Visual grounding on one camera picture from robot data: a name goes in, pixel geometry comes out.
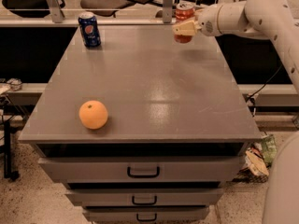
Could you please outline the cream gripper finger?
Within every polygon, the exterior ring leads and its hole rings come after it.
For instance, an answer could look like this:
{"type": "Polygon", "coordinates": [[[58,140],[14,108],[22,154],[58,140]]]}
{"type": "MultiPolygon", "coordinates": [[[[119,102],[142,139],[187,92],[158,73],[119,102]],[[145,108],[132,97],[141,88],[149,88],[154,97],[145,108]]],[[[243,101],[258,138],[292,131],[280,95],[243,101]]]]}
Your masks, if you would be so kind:
{"type": "Polygon", "coordinates": [[[190,18],[186,21],[175,23],[172,26],[172,30],[175,35],[194,36],[200,30],[200,25],[195,18],[190,18]]]}

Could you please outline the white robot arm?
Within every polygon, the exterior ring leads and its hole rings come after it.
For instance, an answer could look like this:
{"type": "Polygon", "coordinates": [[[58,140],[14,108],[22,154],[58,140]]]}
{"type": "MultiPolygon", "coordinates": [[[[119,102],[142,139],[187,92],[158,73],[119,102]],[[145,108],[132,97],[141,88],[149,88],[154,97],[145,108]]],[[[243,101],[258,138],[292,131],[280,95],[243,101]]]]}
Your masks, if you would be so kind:
{"type": "MultiPolygon", "coordinates": [[[[299,26],[287,0],[245,0],[212,5],[174,24],[173,32],[268,39],[299,92],[299,26]]],[[[280,146],[274,158],[262,223],[299,224],[299,132],[280,146]]]]}

